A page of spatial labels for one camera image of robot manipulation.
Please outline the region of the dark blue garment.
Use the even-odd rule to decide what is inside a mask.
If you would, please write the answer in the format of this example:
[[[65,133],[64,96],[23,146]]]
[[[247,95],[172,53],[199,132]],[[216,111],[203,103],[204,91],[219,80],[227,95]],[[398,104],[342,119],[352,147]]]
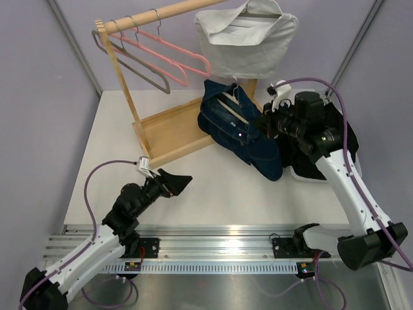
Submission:
[[[280,179],[283,164],[279,147],[255,128],[253,122],[261,112],[243,88],[237,83],[224,85],[210,79],[204,81],[204,88],[198,127],[268,180]]]

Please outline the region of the black garment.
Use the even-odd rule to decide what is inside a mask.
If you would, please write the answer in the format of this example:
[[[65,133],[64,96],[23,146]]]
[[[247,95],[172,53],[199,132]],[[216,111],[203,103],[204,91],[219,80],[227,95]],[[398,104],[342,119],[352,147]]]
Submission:
[[[271,103],[265,104],[263,112],[271,111],[271,107]],[[275,141],[283,167],[293,167],[296,174],[306,178],[325,180],[316,161],[343,149],[344,124],[338,109],[332,103],[317,100],[282,103],[276,111],[280,117]]]

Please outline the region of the white garment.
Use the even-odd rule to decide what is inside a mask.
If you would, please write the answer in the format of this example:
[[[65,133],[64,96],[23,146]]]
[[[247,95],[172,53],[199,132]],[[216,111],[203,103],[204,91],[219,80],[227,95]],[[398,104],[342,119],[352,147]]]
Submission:
[[[281,17],[252,18],[251,13]],[[222,78],[267,79],[274,76],[298,28],[296,16],[284,13],[276,1],[246,1],[238,8],[199,11],[194,18],[202,54],[212,75]]]

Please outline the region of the pink hanger with black garment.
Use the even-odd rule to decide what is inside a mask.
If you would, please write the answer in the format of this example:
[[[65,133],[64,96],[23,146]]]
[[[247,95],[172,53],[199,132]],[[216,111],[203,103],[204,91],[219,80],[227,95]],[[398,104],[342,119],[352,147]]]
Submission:
[[[172,43],[170,43],[170,42],[168,42],[168,41],[165,41],[165,40],[161,37],[161,33],[160,33],[160,28],[161,28],[161,25],[162,25],[162,23],[161,23],[161,14],[160,14],[155,8],[151,8],[151,10],[153,10],[153,11],[156,13],[156,15],[157,15],[157,20],[159,21],[159,25],[157,26],[157,36],[153,36],[152,34],[149,34],[148,32],[145,32],[145,31],[140,31],[139,28],[138,28],[138,25],[137,25],[136,20],[135,20],[132,16],[128,15],[128,17],[132,20],[132,22],[133,22],[133,24],[134,24],[134,26],[135,26],[135,27],[134,27],[134,30],[135,30],[135,33],[134,33],[134,34],[135,34],[135,37],[136,37],[136,43],[133,43],[133,45],[134,45],[135,47],[137,47],[137,48],[140,48],[141,50],[144,50],[144,51],[146,51],[146,52],[149,52],[150,54],[158,57],[159,59],[162,59],[162,60],[165,60],[165,61],[169,61],[170,63],[176,63],[176,64],[179,65],[181,68],[185,68],[185,69],[187,69],[187,70],[189,70],[189,71],[191,71],[191,72],[193,72],[193,73],[196,73],[196,74],[198,74],[198,75],[200,75],[200,76],[209,78],[209,77],[211,76],[211,73],[212,73],[212,67],[211,67],[211,64],[210,64],[209,60],[208,60],[206,57],[202,56],[201,54],[193,53],[193,52],[191,52],[191,51],[189,51],[189,50],[186,50],[186,49],[181,48],[181,47],[179,47],[179,46],[177,46],[177,45],[174,45],[174,44],[172,44]],[[155,41],[155,42],[158,42],[159,44],[164,45],[165,47],[171,48],[172,50],[175,50],[176,52],[179,52],[180,54],[183,54],[183,55],[186,55],[186,56],[191,57],[192,59],[196,59],[196,60],[201,61],[201,62],[204,64],[204,66],[205,66],[205,71],[201,71],[201,70],[196,69],[196,68],[194,68],[194,67],[190,67],[190,66],[188,66],[188,65],[185,65],[184,63],[177,62],[177,61],[175,61],[175,60],[173,60],[173,59],[170,59],[169,57],[166,57],[166,56],[164,56],[164,55],[161,55],[161,54],[159,54],[159,53],[157,53],[157,52],[155,52],[155,51],[147,48],[146,46],[142,45],[142,44],[139,42],[138,36],[137,36],[138,34],[141,34],[141,35],[145,36],[146,38],[149,38],[149,39],[151,39],[151,40],[153,40],[153,41]]]

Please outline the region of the grey hanger with white garment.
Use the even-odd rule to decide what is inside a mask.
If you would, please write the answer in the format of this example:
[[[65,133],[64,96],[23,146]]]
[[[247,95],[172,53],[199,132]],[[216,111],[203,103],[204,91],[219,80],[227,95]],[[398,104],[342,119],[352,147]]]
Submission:
[[[252,17],[252,18],[271,18],[271,19],[275,19],[275,18],[279,18],[281,17],[281,14],[275,14],[275,13],[251,13],[248,11],[248,5],[246,5],[244,7],[244,9],[241,11],[241,13],[239,14],[239,16],[241,17]]]

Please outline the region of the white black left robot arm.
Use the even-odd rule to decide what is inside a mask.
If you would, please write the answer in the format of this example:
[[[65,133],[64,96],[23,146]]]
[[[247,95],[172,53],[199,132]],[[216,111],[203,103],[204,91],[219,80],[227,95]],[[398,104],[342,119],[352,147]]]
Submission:
[[[158,198],[179,196],[192,179],[158,169],[149,173],[143,185],[124,185],[102,222],[92,222],[93,232],[83,243],[52,266],[35,267],[27,273],[18,308],[68,309],[78,292],[106,265],[138,252],[139,216]]]

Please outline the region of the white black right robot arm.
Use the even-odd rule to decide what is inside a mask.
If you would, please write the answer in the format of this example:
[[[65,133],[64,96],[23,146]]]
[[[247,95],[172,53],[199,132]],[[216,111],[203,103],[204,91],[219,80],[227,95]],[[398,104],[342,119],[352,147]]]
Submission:
[[[299,92],[294,101],[272,101],[263,107],[255,126],[269,138],[294,138],[301,151],[324,175],[338,198],[351,233],[339,232],[318,223],[294,231],[293,248],[301,256],[313,250],[337,254],[356,271],[376,262],[387,262],[408,236],[405,225],[394,223],[373,199],[347,150],[347,126],[343,130],[325,125],[325,106],[316,92]]]

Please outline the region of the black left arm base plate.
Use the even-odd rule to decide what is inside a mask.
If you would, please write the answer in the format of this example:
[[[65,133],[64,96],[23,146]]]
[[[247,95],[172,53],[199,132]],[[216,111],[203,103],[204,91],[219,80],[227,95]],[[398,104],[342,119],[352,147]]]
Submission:
[[[143,259],[158,258],[159,244],[159,238],[140,238],[138,248],[130,257],[139,259],[141,259],[141,256],[143,256]]]

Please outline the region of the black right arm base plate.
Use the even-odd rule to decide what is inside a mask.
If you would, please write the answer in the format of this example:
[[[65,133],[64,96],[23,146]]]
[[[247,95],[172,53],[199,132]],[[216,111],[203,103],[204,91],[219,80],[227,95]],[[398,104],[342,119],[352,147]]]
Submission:
[[[274,258],[308,258],[315,259],[320,250],[306,250],[299,252],[292,238],[272,238],[272,251]]]

